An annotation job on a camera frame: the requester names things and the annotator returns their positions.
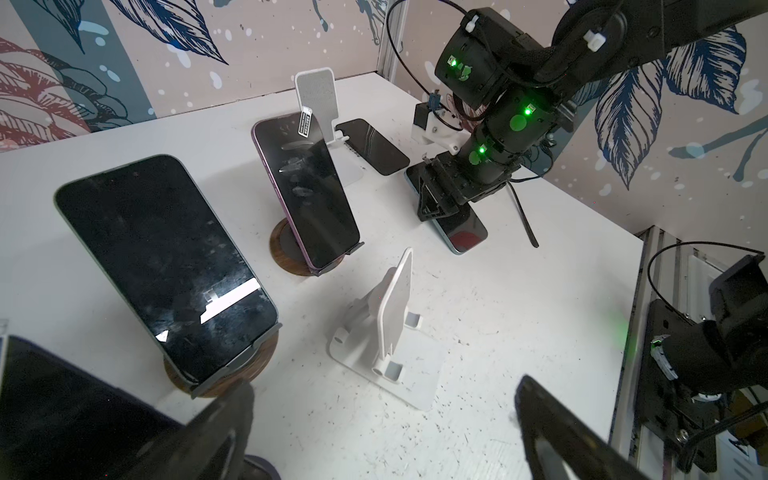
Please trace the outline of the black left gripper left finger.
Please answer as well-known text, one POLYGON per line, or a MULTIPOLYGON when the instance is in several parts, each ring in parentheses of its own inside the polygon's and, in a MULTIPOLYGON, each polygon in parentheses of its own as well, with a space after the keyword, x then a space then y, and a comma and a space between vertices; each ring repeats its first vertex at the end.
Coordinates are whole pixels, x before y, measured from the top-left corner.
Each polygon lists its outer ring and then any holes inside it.
POLYGON ((252 386, 237 380, 181 429, 153 439, 123 479, 237 479, 253 421, 252 386))

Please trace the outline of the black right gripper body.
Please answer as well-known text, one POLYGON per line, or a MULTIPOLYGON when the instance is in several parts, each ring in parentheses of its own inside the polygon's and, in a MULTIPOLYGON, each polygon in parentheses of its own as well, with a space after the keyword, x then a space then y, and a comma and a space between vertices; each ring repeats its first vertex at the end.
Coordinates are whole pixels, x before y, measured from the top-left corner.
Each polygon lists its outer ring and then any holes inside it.
POLYGON ((459 208, 496 193, 516 171, 516 162, 472 165, 448 152, 415 165, 416 209, 420 221, 455 215, 459 208))

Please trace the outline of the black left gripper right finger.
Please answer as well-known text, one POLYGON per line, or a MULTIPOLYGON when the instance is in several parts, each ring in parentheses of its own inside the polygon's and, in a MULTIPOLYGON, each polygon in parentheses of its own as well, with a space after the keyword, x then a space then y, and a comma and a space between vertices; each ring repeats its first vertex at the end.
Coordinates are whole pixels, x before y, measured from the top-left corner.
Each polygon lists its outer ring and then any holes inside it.
POLYGON ((515 409, 534 479, 644 477, 529 375, 517 386, 515 409))

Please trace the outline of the black phone with teal edge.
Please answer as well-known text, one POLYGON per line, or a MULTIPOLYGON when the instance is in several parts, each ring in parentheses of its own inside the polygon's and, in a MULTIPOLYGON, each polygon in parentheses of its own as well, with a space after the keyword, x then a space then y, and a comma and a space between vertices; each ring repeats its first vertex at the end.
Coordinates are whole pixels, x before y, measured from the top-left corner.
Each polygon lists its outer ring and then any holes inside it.
POLYGON ((487 239, 487 229, 471 206, 457 204, 425 163, 408 167, 405 175, 418 194, 419 220, 431 223, 454 254, 462 255, 487 239))

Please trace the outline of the white folding phone stand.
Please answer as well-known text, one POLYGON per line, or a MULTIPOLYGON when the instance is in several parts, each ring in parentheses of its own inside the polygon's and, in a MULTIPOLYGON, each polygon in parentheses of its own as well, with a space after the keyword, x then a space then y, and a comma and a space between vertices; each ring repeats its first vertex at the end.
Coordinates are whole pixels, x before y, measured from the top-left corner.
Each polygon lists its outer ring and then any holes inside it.
POLYGON ((432 408, 447 348, 411 309, 414 252, 407 248, 368 294, 353 301, 332 335, 330 357, 410 406, 432 408))

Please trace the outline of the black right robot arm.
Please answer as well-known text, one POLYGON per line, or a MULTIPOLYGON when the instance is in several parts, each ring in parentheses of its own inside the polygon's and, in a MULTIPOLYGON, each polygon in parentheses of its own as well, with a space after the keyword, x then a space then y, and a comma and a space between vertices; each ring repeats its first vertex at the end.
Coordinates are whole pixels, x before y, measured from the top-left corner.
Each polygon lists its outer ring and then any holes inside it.
POLYGON ((737 30, 764 14, 763 1, 578 1, 542 46, 490 8, 466 11, 436 76, 474 129, 418 170, 418 217, 456 214, 515 182, 556 132, 573 132, 594 101, 604 159, 624 183, 656 141, 661 97, 671 91, 727 110, 746 58, 737 30))

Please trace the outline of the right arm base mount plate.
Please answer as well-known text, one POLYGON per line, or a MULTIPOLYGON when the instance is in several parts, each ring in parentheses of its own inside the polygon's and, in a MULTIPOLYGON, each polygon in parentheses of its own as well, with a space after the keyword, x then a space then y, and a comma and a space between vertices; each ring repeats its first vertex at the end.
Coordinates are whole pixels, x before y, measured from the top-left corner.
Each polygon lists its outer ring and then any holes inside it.
POLYGON ((650 302, 635 399, 635 422, 648 428, 664 447, 679 455, 697 433, 720 419, 719 402, 703 401, 679 382, 664 360, 653 353, 667 337, 684 332, 693 322, 680 317, 662 300, 650 302))

